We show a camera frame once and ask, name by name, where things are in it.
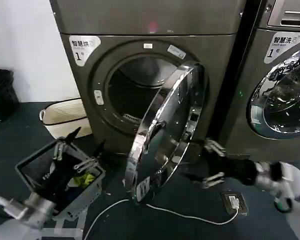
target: front-load washer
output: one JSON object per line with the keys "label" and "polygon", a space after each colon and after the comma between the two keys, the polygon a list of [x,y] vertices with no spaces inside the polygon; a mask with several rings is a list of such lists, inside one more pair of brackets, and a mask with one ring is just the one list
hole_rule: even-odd
{"label": "front-load washer", "polygon": [[300,0],[268,0],[251,36],[218,141],[238,158],[299,161]]}
{"label": "front-load washer", "polygon": [[158,90],[188,61],[204,68],[194,138],[205,138],[245,0],[50,2],[97,143],[128,153]]}

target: electrical outlet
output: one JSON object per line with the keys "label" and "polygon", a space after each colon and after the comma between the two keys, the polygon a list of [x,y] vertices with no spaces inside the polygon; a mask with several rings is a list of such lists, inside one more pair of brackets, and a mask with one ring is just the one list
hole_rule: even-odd
{"label": "electrical outlet", "polygon": [[221,197],[228,214],[232,215],[236,213],[236,208],[238,208],[238,213],[240,215],[248,215],[248,207],[246,201],[239,191],[224,191],[221,193]]}

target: white wall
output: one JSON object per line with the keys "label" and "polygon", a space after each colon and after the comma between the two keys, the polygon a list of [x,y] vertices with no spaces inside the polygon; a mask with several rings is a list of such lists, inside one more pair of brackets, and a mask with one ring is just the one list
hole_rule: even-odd
{"label": "white wall", "polygon": [[0,68],[20,102],[79,96],[49,0],[0,0]]}

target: power cord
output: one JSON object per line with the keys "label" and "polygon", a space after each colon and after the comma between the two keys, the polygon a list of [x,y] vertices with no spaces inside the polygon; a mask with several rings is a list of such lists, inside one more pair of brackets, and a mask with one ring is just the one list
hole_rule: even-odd
{"label": "power cord", "polygon": [[170,214],[174,214],[174,215],[177,215],[177,216],[182,217],[182,218],[185,218],[185,219],[199,220],[199,221],[202,221],[202,222],[205,222],[205,223],[208,223],[208,224],[214,224],[214,225],[225,225],[225,224],[228,224],[228,223],[230,223],[233,219],[235,219],[236,216],[237,216],[238,213],[239,213],[239,209],[236,209],[235,214],[234,214],[233,217],[230,218],[229,220],[224,221],[224,222],[214,222],[214,221],[206,220],[206,219],[203,219],[203,218],[200,218],[200,217],[197,217],[197,216],[187,216],[187,215],[183,215],[183,214],[177,213],[177,212],[175,212],[175,211],[171,211],[171,210],[168,210],[168,209],[165,209],[165,208],[161,208],[161,207],[157,207],[157,206],[152,206],[152,205],[150,205],[150,204],[147,204],[147,206],[148,206],[149,208],[152,208],[152,209],[155,209],[155,210],[159,210],[159,211],[163,211],[163,212],[167,212],[167,213],[170,213]]}
{"label": "power cord", "polygon": [[[96,216],[96,218],[94,219],[94,221],[92,222],[88,232],[86,233],[85,237],[83,240],[87,240],[88,239],[88,236],[89,236],[89,233],[91,232],[92,228],[94,227],[96,221],[98,220],[98,218],[104,214],[106,211],[108,211],[109,209],[113,208],[114,206],[118,205],[118,204],[121,204],[121,203],[124,203],[124,202],[129,202],[130,200],[129,199],[122,199],[120,201],[117,201],[115,202],[114,204],[108,206],[106,209],[104,209],[102,212],[100,212],[98,214],[98,216]],[[171,211],[171,210],[168,210],[168,209],[165,209],[165,208],[161,208],[161,207],[157,207],[157,206],[152,206],[150,204],[146,204],[147,207],[149,208],[152,208],[152,209],[155,209],[155,210],[159,210],[159,211],[163,211],[163,212],[166,212],[166,213],[170,213],[170,214],[174,214],[174,215],[177,215],[179,217],[182,217],[182,218],[185,218],[185,219],[194,219],[194,220],[199,220],[199,221],[202,221],[202,222],[205,222],[205,223],[208,223],[208,224],[214,224],[214,225],[225,225],[225,224],[228,224],[230,223],[233,219],[235,219],[237,216],[238,216],[238,213],[239,213],[239,205],[236,204],[233,208],[235,209],[235,214],[233,215],[233,217],[231,217],[229,220],[227,221],[224,221],[224,222],[214,222],[214,221],[210,221],[210,220],[206,220],[206,219],[203,219],[203,218],[200,218],[200,217],[197,217],[197,216],[187,216],[187,215],[183,215],[183,214],[180,214],[180,213],[177,213],[175,211]]]}

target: plastic laundry basket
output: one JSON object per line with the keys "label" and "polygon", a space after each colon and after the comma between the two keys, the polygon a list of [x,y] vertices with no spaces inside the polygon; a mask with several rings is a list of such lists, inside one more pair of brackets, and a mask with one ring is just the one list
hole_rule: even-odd
{"label": "plastic laundry basket", "polygon": [[39,118],[55,139],[66,137],[78,127],[77,138],[92,133],[81,98],[51,104],[40,111]]}

